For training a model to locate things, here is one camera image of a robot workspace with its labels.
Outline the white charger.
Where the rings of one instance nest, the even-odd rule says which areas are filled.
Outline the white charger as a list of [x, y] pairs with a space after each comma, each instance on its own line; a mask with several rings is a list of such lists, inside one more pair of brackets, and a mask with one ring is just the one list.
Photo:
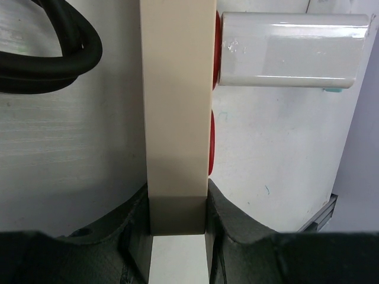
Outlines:
[[348, 89], [368, 30], [364, 14], [225, 12], [219, 83]]

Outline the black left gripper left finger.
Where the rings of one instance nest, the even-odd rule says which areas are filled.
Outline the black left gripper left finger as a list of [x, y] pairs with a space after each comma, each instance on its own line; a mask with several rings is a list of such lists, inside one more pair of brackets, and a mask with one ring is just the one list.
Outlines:
[[147, 186], [69, 236], [1, 233], [1, 283], [148, 283]]

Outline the beige power strip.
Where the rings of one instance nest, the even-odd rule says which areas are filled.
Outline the beige power strip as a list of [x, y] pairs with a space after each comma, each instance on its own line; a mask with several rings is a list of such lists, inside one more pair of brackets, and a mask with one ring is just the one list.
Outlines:
[[141, 1], [152, 283], [207, 283], [216, 1]]

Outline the teal usb charger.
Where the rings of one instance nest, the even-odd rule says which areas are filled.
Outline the teal usb charger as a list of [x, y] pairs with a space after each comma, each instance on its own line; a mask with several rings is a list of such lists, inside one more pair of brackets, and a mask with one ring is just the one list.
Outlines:
[[342, 88], [323, 88], [325, 92], [333, 92], [333, 93], [341, 93], [343, 91]]

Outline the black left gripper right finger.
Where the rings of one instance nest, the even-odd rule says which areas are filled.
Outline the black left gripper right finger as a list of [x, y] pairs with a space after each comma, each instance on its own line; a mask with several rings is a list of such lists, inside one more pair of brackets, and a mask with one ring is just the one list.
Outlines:
[[208, 182], [210, 283], [378, 283], [378, 233], [278, 233]]

